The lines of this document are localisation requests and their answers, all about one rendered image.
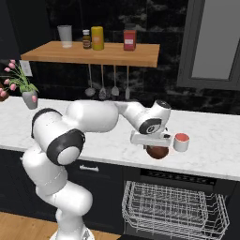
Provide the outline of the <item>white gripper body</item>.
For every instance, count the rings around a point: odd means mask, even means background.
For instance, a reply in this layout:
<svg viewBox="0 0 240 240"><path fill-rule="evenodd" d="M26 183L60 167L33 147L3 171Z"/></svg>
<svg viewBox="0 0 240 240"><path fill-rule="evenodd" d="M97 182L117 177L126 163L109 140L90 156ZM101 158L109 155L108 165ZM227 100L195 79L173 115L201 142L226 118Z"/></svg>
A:
<svg viewBox="0 0 240 240"><path fill-rule="evenodd" d="M130 135L130 142L133 144L142 144L148 146L169 147L172 142L172 135L168 131L143 135L133 130Z"/></svg>

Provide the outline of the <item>brown bowl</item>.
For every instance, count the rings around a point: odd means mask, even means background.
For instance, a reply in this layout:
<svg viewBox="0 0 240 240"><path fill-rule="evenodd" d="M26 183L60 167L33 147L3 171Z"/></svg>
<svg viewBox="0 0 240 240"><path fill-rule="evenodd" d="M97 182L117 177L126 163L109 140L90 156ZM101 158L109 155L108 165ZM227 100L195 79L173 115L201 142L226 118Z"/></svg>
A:
<svg viewBox="0 0 240 240"><path fill-rule="evenodd" d="M148 146L146 152L154 159L162 159L169 154L169 148L162 146Z"/></svg>

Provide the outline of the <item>white cup with red inside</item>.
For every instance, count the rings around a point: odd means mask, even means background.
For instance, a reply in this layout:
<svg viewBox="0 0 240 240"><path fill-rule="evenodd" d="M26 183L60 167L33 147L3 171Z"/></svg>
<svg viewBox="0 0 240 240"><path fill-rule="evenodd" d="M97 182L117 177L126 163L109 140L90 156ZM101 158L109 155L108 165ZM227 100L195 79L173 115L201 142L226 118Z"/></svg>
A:
<svg viewBox="0 0 240 240"><path fill-rule="evenodd" d="M173 148L177 152L186 152L188 150L189 136L185 133L177 133L174 136Z"/></svg>

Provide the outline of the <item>black dishwasher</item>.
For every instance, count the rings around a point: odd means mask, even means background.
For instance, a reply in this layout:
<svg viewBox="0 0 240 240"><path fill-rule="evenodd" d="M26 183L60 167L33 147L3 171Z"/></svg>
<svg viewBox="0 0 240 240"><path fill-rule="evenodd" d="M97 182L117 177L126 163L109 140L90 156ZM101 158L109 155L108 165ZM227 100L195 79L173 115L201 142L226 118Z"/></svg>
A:
<svg viewBox="0 0 240 240"><path fill-rule="evenodd" d="M232 240L240 183L181 172L124 169L124 240Z"/></svg>

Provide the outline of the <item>clear glass cup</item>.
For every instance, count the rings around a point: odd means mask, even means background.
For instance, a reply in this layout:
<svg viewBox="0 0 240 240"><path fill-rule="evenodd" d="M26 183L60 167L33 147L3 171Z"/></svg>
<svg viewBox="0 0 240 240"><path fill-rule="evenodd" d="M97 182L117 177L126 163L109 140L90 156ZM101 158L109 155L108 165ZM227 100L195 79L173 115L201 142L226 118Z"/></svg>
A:
<svg viewBox="0 0 240 240"><path fill-rule="evenodd" d="M58 25L58 34L63 48L72 47L72 29L70 25Z"/></svg>

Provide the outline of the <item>hanging metal turner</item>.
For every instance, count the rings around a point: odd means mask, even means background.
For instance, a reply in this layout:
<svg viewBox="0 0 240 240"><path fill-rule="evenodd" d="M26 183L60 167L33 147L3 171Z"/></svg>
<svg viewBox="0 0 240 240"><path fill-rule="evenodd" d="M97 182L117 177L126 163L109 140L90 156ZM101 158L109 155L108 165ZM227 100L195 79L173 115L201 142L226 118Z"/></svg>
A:
<svg viewBox="0 0 240 240"><path fill-rule="evenodd" d="M125 98L126 100L129 100L130 98L130 89L129 89L129 66L127 66L127 88L125 92Z"/></svg>

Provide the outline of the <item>dark drawer front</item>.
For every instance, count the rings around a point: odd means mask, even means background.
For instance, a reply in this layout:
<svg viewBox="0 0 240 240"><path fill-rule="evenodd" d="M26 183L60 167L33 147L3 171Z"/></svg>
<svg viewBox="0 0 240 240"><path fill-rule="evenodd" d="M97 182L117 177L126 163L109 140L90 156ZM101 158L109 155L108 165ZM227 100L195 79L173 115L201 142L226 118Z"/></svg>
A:
<svg viewBox="0 0 240 240"><path fill-rule="evenodd" d="M122 167L110 163L78 159L70 165L67 165L66 169L68 176L76 180L91 178L116 183L121 183L123 181Z"/></svg>

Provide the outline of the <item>hanging metal spatula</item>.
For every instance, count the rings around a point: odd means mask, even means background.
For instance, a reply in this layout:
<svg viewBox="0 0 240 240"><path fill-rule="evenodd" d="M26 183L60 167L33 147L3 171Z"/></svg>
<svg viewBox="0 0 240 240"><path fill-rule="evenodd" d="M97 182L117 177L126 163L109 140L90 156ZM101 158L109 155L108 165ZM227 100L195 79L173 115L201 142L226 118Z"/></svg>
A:
<svg viewBox="0 0 240 240"><path fill-rule="evenodd" d="M112 88L112 95L113 96L119 96L119 89L116 86L116 66L113 66L113 81L114 81L114 86Z"/></svg>

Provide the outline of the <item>hanging metal whisk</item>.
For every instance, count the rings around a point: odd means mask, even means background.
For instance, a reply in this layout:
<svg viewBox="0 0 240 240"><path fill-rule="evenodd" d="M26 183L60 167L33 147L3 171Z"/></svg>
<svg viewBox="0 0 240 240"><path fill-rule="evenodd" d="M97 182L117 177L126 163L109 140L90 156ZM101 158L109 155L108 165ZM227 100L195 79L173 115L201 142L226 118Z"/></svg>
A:
<svg viewBox="0 0 240 240"><path fill-rule="evenodd" d="M101 88L98 96L100 99L105 99L107 96L106 88L104 86L104 68L101 69Z"/></svg>

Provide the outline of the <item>hanging metal ladle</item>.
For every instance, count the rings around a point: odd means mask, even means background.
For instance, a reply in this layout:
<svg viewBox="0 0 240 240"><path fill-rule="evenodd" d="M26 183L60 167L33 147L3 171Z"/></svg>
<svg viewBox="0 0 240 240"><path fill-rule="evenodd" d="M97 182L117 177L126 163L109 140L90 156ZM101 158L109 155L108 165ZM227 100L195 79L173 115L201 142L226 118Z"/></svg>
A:
<svg viewBox="0 0 240 240"><path fill-rule="evenodd" d="M91 65L88 65L88 72L91 72ZM88 97L92 97L96 93L96 89L93 87L93 82L90 82L90 86L85 90L85 94Z"/></svg>

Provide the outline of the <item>red jar with dark lid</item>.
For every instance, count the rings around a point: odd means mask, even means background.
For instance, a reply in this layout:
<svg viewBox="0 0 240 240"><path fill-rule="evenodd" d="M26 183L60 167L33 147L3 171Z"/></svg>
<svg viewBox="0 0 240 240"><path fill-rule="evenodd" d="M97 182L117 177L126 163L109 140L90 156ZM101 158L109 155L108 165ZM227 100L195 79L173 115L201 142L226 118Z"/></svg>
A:
<svg viewBox="0 0 240 240"><path fill-rule="evenodd" d="M124 50L134 51L136 48L136 30L134 23L127 23L124 30Z"/></svg>

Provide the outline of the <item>yellow canister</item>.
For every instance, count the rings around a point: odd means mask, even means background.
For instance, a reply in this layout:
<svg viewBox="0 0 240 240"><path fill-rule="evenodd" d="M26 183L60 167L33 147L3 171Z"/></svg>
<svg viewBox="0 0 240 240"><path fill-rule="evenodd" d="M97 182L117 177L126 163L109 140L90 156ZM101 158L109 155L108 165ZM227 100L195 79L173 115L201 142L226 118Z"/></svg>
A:
<svg viewBox="0 0 240 240"><path fill-rule="evenodd" d="M92 26L91 27L92 35L92 48L95 51L101 51L104 49L104 36L103 36L103 27L102 26Z"/></svg>

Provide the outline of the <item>grey framed window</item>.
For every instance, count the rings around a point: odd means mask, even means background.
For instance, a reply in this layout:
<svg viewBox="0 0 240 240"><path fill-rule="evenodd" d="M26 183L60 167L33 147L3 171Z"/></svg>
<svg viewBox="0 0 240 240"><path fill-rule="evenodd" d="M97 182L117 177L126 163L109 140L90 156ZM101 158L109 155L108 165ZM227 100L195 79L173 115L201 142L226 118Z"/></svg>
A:
<svg viewBox="0 0 240 240"><path fill-rule="evenodd" d="M188 0L177 84L240 91L240 0Z"/></svg>

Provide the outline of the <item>white wall socket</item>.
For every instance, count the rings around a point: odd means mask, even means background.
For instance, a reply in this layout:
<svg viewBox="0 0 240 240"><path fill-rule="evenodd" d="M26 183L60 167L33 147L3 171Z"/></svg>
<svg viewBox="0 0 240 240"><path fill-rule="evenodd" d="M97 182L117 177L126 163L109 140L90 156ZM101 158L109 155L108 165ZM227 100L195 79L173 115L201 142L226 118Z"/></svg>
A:
<svg viewBox="0 0 240 240"><path fill-rule="evenodd" d="M31 67L30 67L30 63L28 61L21 60L20 65L21 65L22 71L23 71L25 76L27 76L27 77L32 77L33 76L32 70L31 70Z"/></svg>

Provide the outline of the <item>dark wall cabinet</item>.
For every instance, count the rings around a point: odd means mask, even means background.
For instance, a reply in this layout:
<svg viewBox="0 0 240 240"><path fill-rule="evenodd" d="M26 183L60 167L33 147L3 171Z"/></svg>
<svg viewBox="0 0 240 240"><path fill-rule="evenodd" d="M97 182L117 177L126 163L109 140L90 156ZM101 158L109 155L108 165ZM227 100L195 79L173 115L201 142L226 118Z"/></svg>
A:
<svg viewBox="0 0 240 240"><path fill-rule="evenodd" d="M0 59L19 60L51 40L45 0L0 0Z"/></svg>

